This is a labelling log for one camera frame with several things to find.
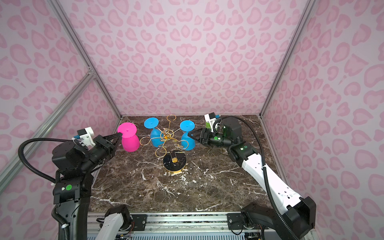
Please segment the pink wine glass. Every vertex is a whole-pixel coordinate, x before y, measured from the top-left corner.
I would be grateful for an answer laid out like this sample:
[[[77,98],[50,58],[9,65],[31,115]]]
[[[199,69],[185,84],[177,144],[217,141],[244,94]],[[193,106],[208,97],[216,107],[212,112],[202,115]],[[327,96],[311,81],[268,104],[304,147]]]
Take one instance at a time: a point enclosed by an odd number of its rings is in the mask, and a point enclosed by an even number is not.
[[[137,136],[137,126],[133,123],[123,123],[118,127],[118,133],[122,134],[122,146],[126,152],[135,152],[140,147]]]

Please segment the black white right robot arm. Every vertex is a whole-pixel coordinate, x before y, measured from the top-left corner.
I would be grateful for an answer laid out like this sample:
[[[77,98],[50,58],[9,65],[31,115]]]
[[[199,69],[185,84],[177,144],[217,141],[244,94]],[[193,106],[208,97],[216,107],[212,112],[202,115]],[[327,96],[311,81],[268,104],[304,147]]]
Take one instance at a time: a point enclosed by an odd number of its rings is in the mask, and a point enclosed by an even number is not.
[[[237,116],[208,116],[206,126],[188,136],[204,146],[225,148],[229,158],[245,170],[267,193],[271,207],[252,202],[237,220],[228,219],[231,231],[259,228],[260,238],[272,229],[282,240],[301,240],[316,222],[316,203],[289,187],[266,163],[265,151],[255,129]]]

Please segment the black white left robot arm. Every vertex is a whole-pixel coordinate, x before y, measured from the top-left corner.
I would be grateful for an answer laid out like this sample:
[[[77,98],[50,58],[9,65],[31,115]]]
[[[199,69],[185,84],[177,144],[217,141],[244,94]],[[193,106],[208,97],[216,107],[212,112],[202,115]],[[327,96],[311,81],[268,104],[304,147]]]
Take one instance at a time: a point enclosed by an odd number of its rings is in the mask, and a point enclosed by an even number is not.
[[[93,172],[111,160],[122,140],[122,134],[98,135],[89,149],[78,139],[54,148],[52,161],[57,166],[53,190],[52,217],[59,224],[60,240],[87,239],[87,218]]]

